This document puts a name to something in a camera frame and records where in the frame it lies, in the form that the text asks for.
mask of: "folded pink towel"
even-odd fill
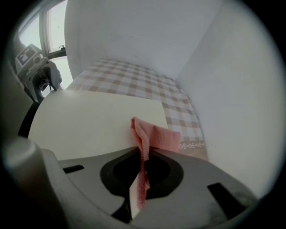
[[[149,159],[149,148],[156,147],[178,152],[181,134],[144,122],[137,117],[131,119],[131,130],[141,152],[141,166],[137,186],[137,207],[141,210],[149,188],[144,162]]]

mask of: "gray plastic surface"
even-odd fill
[[[60,161],[60,165],[63,168],[73,165],[82,165],[84,169],[69,173],[67,176],[90,201],[96,204],[104,212],[112,215],[121,207],[124,198],[113,195],[108,191],[101,181],[100,170],[107,162],[120,157],[135,148],[136,147],[132,147],[96,157],[63,160]]]
[[[164,229],[205,228],[226,222],[225,214],[207,189],[208,185],[217,182],[242,205],[255,204],[256,199],[248,188],[215,165],[178,153],[163,154],[182,166],[183,180],[169,196],[147,200],[131,225]]]

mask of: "white wall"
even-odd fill
[[[68,0],[65,40],[73,78],[102,57],[176,79],[222,0]]]
[[[193,101],[209,160],[258,197],[281,168],[284,76],[259,20],[248,8],[225,1],[177,79]]]

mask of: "cloth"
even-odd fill
[[[146,201],[147,172],[145,170],[145,161],[149,159],[150,147],[156,147],[168,151],[178,152],[181,134],[173,132],[150,123],[144,122],[137,117],[131,119],[132,134],[138,144],[141,155],[141,164],[137,186],[137,206],[141,210]]]
[[[168,129],[181,133],[179,153],[207,160],[205,142],[191,100],[173,79],[136,64],[101,59],[84,70],[67,89],[160,101]]]

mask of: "plaid fabric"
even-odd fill
[[[195,148],[205,151],[202,131],[190,99],[177,87],[174,80],[162,74],[135,64],[101,59],[83,71],[67,89],[122,94],[160,101],[168,128],[181,133],[181,153],[189,155],[189,150]],[[206,153],[204,154],[198,157],[206,159]]]

